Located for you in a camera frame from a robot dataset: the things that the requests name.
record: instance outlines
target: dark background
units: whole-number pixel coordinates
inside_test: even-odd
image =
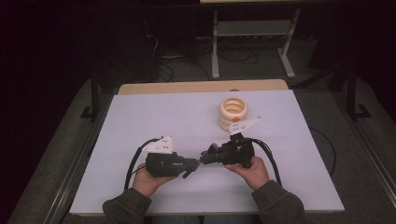
[[[7,222],[67,107],[93,71],[105,91],[126,82],[150,82],[157,70],[147,54],[144,32],[181,49],[193,44],[196,36],[211,35],[211,12],[76,13],[76,9],[125,3],[111,4],[94,0],[0,3],[0,223]],[[386,3],[305,7],[294,38],[318,39],[312,67],[325,69],[350,55],[358,75],[374,88],[379,102],[396,120],[395,14],[396,9]],[[234,15],[229,19],[257,16],[237,11]],[[176,27],[184,27],[183,32],[173,32]]]

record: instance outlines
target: white bracket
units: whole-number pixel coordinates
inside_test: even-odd
[[[172,154],[173,141],[172,136],[166,136],[157,142],[148,144],[143,148],[144,152],[159,153],[159,154]]]
[[[262,120],[262,117],[258,116],[256,119],[246,119],[238,121],[236,123],[231,123],[228,128],[228,132],[230,133],[230,135],[241,133],[242,131],[249,129],[251,126],[258,123],[260,120]]]

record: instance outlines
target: dark gray sleeve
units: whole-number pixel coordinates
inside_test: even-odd
[[[274,180],[254,191],[252,196],[259,207],[262,223],[314,223],[306,217],[301,200]]]
[[[143,216],[151,199],[135,189],[127,189],[120,196],[105,201],[103,211],[109,223],[143,223]]]

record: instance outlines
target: white tabletop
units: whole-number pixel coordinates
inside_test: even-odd
[[[115,96],[70,212],[103,214],[103,202],[122,193],[135,151],[151,138],[172,135],[174,151],[195,159],[212,143],[229,141],[218,125],[219,104],[228,97],[247,102],[248,119],[262,117],[243,135],[271,148],[283,187],[300,197],[307,212],[344,210],[292,91],[219,91]],[[254,147],[275,179],[264,152]],[[136,167],[145,159],[142,153]],[[187,179],[161,186],[148,215],[255,213],[250,193],[222,164],[201,164]]]

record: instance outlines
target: person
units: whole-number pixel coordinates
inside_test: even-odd
[[[259,209],[262,223],[314,223],[305,215],[304,205],[296,195],[283,189],[274,180],[270,180],[262,158],[254,156],[251,159],[251,164],[249,169],[242,167],[241,164],[225,165],[224,167],[244,178],[247,185],[253,190],[251,195]],[[173,178],[153,177],[145,168],[138,170],[130,189],[125,190],[120,196],[104,202],[103,211],[108,221],[111,223],[143,223],[144,215],[151,204],[149,197],[161,185]],[[191,218],[191,222],[194,220],[195,223],[199,223],[198,217]]]

